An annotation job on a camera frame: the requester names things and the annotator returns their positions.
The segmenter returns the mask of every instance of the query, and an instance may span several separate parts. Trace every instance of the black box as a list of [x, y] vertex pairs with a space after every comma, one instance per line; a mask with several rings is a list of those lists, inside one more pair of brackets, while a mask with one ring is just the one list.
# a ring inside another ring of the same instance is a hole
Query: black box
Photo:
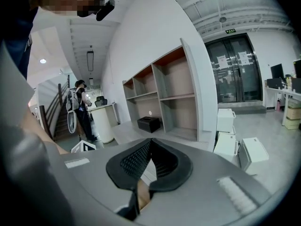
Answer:
[[145, 116], [141, 119], [138, 119], [137, 123], [141, 130], [145, 130], [150, 133], [153, 133], [160, 128], [160, 121], [158, 118]]

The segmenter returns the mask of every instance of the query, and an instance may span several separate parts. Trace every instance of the computer monitor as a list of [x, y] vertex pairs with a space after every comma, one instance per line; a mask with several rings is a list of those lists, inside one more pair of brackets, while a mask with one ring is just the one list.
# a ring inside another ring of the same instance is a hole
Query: computer monitor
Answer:
[[271, 71], [272, 71], [273, 79], [278, 79], [278, 78], [281, 78], [283, 80], [285, 79], [283, 74], [282, 64], [272, 66]]
[[293, 65], [295, 66], [296, 78], [301, 78], [301, 59], [294, 61]]

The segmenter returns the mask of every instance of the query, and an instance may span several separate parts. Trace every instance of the exit sign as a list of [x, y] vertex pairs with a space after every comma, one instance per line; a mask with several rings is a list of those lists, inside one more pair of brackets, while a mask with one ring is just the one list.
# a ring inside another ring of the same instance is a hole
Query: exit sign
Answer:
[[234, 32], [236, 32], [234, 28], [233, 28], [233, 29], [228, 29], [228, 30], [226, 30], [226, 33], [227, 33], [227, 34], [234, 33]]

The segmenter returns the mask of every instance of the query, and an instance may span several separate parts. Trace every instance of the woman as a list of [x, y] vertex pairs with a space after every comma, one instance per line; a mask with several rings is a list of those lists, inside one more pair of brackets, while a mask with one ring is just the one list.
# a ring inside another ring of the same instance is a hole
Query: woman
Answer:
[[79, 80], [75, 83], [76, 87], [76, 95], [79, 102], [79, 108], [75, 110], [77, 118], [81, 127], [83, 128], [87, 140], [94, 142], [96, 138], [92, 135], [92, 129], [90, 124], [90, 119], [88, 115], [88, 111], [86, 109], [87, 106], [91, 106], [92, 103], [86, 99], [85, 88], [87, 87], [83, 80]]

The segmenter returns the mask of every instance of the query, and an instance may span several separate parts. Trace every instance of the ceiling light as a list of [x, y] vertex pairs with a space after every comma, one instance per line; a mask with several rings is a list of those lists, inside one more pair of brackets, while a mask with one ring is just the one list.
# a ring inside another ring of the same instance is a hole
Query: ceiling light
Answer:
[[88, 51], [87, 52], [88, 71], [93, 71], [93, 60], [94, 60], [94, 52]]

